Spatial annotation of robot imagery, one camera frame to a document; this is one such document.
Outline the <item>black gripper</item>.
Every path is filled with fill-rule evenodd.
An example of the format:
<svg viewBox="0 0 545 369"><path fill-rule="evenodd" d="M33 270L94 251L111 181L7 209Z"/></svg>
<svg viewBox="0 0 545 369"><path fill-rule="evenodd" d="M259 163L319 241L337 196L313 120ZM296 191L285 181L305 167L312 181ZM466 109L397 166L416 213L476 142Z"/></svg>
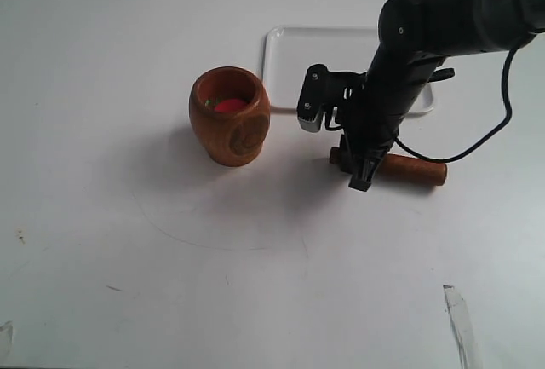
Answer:
<svg viewBox="0 0 545 369"><path fill-rule="evenodd" d="M366 72L331 71L330 96L341 117L341 172L367 192L416 98L447 57L427 51L376 50Z"/></svg>

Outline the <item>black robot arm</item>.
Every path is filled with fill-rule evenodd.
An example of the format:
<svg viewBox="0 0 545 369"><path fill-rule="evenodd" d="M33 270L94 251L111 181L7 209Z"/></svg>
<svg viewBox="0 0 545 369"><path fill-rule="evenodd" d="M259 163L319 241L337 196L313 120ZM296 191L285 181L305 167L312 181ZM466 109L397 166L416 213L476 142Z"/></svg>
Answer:
<svg viewBox="0 0 545 369"><path fill-rule="evenodd" d="M328 101L342 129L341 167L349 186L367 191L399 127L423 88L443 80L450 57L514 54L544 31L544 0L388 0L378 21L379 46L367 72L327 74Z"/></svg>

